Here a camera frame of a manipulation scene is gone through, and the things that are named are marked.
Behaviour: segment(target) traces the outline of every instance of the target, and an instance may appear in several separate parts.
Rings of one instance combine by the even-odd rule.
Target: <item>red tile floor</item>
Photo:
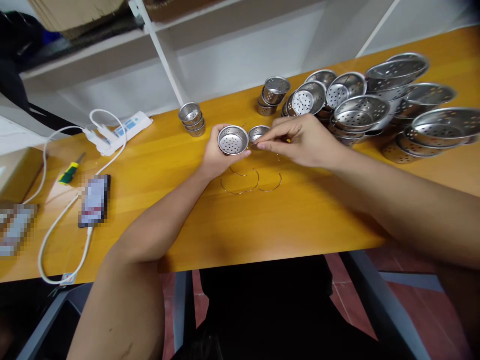
[[[428,261],[393,245],[366,251],[378,270],[410,273],[434,273]],[[337,253],[325,256],[333,274],[333,303],[343,318],[373,338],[374,330],[350,276]],[[175,274],[160,276],[165,297],[165,349],[163,359],[174,353],[173,296]],[[473,355],[450,300],[444,293],[389,282],[388,285],[410,315],[432,360],[470,360]],[[200,272],[193,272],[193,291],[197,327],[207,316],[209,299],[202,291]]]

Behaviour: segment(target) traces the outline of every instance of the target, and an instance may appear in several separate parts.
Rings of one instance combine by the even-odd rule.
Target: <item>screwdriver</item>
[[[80,166],[80,162],[82,161],[82,159],[84,158],[85,156],[85,152],[78,158],[78,160],[76,162],[72,162],[70,164],[70,166],[68,167],[68,170],[65,171],[65,173],[62,175],[62,177],[60,178],[60,180],[58,180],[58,182],[60,184],[64,184],[64,185],[67,185],[67,184],[70,184],[70,182],[73,180],[74,178],[74,175],[75,173],[77,172],[77,169],[79,168]]]

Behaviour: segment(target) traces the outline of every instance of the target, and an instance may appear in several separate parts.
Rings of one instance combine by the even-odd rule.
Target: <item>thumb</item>
[[[281,142],[281,141],[264,141],[259,143],[258,148],[261,150],[266,150],[272,153],[289,156],[289,153],[292,152],[292,147],[295,145]]]
[[[239,161],[242,161],[243,159],[245,158],[248,158],[250,155],[252,154],[252,151],[251,150],[247,150],[247,151],[244,151],[242,152],[240,155],[238,156],[229,156],[229,158],[231,159],[231,163],[232,165],[235,164],[235,163],[238,163]]]

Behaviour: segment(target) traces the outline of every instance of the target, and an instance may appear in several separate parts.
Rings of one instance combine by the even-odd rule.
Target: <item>left hand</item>
[[[245,150],[240,155],[227,156],[220,150],[218,141],[219,134],[227,126],[230,126],[230,124],[219,124],[213,127],[210,133],[210,140],[208,140],[206,144],[203,161],[198,169],[201,173],[209,177],[210,180],[219,177],[233,164],[245,159],[252,153],[250,150]]]

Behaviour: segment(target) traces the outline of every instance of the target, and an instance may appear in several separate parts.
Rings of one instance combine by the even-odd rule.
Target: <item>white shelving unit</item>
[[[20,2],[0,0],[0,10],[5,1]],[[468,0],[223,0],[152,23],[142,0],[133,1],[144,30],[21,74],[30,102],[80,126],[96,108],[120,118],[139,110],[158,114],[475,20]],[[41,136],[51,133],[4,98],[0,115]]]

